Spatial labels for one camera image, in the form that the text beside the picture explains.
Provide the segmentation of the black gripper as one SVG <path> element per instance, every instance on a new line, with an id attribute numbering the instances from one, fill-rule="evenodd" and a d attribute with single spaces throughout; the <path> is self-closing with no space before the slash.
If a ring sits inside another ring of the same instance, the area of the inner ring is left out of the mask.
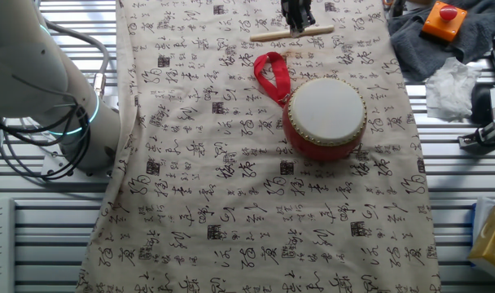
<path id="1" fill-rule="evenodd" d="M 308 25 L 316 24 L 316 20 L 311 12 L 311 0 L 282 0 L 281 7 L 284 16 L 291 14 L 299 15 L 298 17 L 289 16 L 287 18 L 292 37 L 298 37 L 304 32 L 304 21 L 300 15 L 306 15 L 306 22 Z"/>

